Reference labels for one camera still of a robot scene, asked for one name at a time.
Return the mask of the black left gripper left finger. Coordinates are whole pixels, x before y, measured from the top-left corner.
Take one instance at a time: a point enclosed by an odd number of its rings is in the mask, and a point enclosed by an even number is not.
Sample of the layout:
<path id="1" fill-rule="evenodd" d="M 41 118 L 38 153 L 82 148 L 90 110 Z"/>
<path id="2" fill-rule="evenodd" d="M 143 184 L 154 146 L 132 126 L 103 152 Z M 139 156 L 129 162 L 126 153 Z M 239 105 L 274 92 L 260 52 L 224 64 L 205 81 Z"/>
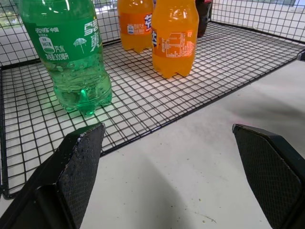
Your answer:
<path id="1" fill-rule="evenodd" d="M 104 133 L 104 123 L 98 123 L 67 134 L 0 217 L 0 229 L 80 229 Z"/>

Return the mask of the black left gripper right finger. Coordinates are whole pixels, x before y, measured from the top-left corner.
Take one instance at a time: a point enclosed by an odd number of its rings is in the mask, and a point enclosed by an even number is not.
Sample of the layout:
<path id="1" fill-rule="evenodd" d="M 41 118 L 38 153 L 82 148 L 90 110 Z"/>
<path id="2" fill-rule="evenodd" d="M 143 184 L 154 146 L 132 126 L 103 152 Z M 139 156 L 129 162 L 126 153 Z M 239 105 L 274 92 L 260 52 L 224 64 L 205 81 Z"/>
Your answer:
<path id="1" fill-rule="evenodd" d="M 272 229 L 305 229 L 305 159 L 280 135 L 234 124 L 247 182 Z"/>

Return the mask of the green soda bottle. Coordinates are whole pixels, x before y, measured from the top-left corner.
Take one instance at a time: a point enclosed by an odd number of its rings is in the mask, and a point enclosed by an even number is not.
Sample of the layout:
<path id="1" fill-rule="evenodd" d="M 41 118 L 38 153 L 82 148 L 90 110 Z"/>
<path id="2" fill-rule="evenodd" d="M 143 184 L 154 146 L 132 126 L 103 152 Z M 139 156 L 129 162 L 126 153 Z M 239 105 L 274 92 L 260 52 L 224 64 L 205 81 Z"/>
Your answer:
<path id="1" fill-rule="evenodd" d="M 18 8 L 62 107 L 91 116 L 109 105 L 112 85 L 92 0 L 19 0 Z"/>

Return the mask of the orange soda bottle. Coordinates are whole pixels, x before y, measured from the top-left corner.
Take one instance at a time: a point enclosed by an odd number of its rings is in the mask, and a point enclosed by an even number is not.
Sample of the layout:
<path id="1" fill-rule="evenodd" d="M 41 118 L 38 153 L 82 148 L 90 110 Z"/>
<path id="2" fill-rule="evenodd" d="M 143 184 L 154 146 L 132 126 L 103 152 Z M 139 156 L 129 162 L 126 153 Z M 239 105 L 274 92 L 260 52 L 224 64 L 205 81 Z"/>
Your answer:
<path id="1" fill-rule="evenodd" d="M 117 9 L 122 47 L 137 53 L 151 48 L 153 0 L 118 0 Z"/>
<path id="2" fill-rule="evenodd" d="M 195 0 L 157 0 L 152 14 L 152 63 L 164 78 L 190 73 L 198 24 Z"/>

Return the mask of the dark cola bottle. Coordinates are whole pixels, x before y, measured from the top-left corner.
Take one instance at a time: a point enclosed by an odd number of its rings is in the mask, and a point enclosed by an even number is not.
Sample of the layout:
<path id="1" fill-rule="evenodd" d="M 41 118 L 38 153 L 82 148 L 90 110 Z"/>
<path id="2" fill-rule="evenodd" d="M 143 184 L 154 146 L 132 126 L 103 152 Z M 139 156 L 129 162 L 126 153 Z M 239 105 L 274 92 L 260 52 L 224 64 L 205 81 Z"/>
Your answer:
<path id="1" fill-rule="evenodd" d="M 208 25 L 209 13 L 213 0 L 195 0 L 196 9 L 199 15 L 198 33 L 197 37 L 204 36 Z"/>

